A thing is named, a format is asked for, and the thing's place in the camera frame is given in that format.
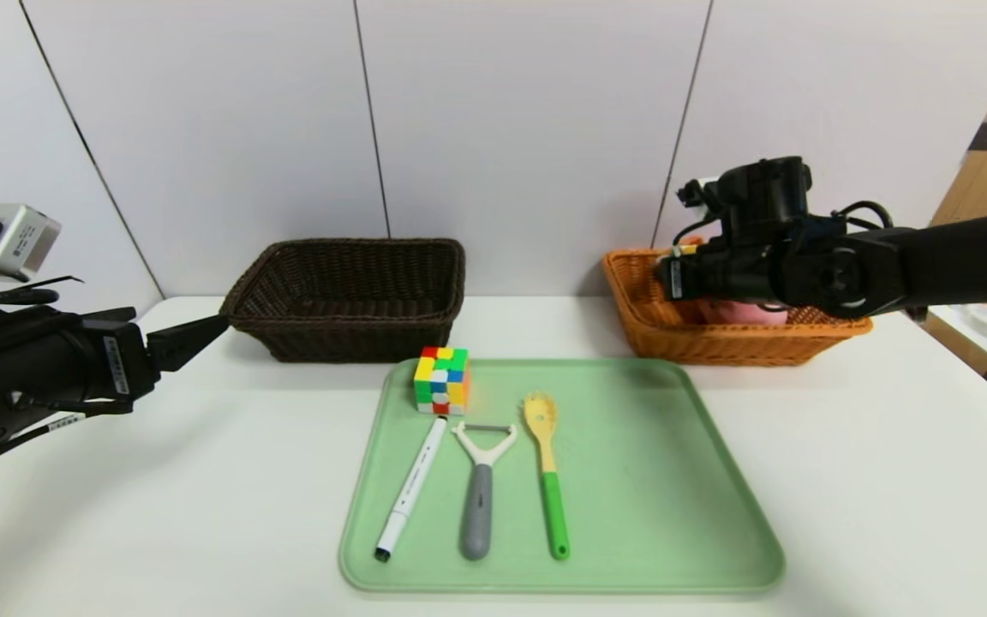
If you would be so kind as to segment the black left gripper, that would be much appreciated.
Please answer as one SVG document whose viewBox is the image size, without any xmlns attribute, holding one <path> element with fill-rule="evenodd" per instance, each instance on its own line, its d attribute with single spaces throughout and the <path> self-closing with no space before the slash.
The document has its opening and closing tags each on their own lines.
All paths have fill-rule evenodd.
<svg viewBox="0 0 987 617">
<path fill-rule="evenodd" d="M 150 332 L 133 321 L 85 319 L 0 354 L 0 433 L 59 413 L 125 413 L 158 374 L 195 359 L 230 327 L 222 314 Z"/>
</svg>

